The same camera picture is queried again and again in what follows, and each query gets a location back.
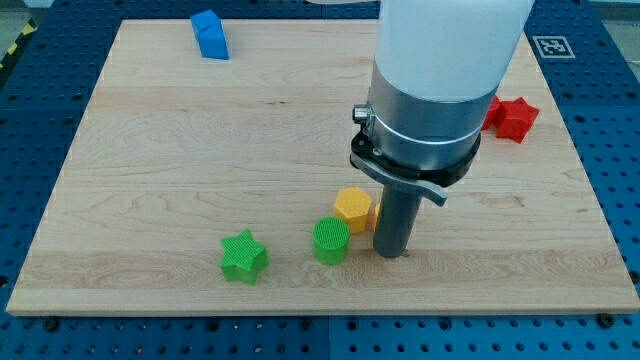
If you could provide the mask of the red block behind arm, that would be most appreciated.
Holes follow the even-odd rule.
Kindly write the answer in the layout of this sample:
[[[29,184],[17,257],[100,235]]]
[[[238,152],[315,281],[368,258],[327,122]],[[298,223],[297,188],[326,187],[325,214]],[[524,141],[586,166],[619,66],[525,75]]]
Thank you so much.
[[[494,95],[490,103],[490,106],[487,110],[483,125],[481,127],[482,131],[488,130],[494,124],[495,119],[500,111],[500,108],[501,108],[501,100],[498,96]]]

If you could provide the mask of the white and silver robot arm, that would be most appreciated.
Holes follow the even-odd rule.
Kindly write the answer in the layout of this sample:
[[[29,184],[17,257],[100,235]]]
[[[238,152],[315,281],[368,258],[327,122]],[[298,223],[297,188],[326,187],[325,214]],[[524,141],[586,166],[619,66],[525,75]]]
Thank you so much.
[[[468,172],[532,0],[386,0],[352,164],[384,203],[443,205]]]

